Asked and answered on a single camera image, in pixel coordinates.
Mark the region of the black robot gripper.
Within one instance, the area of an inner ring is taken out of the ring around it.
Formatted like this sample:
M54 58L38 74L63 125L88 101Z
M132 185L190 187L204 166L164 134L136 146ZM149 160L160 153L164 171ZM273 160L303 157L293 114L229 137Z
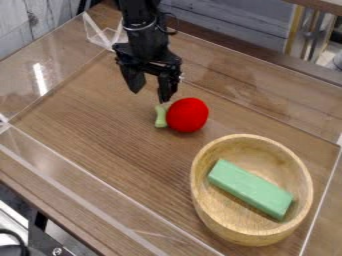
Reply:
M116 43L116 63L129 90L137 94L145 85L148 73L157 77L158 102L169 101L177 92L181 58L168 49L168 33L158 26L140 30L124 30L126 43Z

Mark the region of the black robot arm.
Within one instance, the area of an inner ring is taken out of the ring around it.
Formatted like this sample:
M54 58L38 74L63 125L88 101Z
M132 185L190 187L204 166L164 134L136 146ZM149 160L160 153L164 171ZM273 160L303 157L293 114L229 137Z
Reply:
M116 63L129 90L137 93L145 85L145 75L157 80L160 103L169 101L177 91L181 75L181 58L169 50L165 15L158 9L160 0L117 0L121 26L128 41L114 43Z

